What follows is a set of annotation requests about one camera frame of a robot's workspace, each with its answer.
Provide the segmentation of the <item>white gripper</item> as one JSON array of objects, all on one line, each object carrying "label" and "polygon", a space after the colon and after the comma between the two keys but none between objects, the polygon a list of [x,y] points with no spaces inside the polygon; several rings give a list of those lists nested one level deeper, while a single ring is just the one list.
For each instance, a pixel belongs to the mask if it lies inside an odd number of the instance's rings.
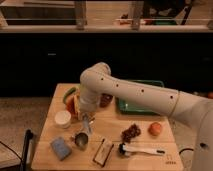
[{"label": "white gripper", "polygon": [[[95,115],[97,109],[97,105],[95,103],[87,103],[79,101],[79,114],[78,119],[82,120],[84,115],[87,115],[88,118],[92,118]],[[92,118],[88,123],[88,133],[92,133],[91,124],[94,122],[94,118]],[[87,124],[86,121],[83,120],[83,131],[87,133]]]}]

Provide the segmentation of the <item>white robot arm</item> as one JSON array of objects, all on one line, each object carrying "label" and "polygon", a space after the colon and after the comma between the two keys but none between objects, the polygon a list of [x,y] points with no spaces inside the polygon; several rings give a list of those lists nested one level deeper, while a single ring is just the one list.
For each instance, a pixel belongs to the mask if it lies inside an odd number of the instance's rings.
[{"label": "white robot arm", "polygon": [[109,94],[190,127],[196,132],[191,171],[213,171],[213,99],[112,77],[104,62],[85,69],[80,85],[82,114],[95,112],[101,95]]}]

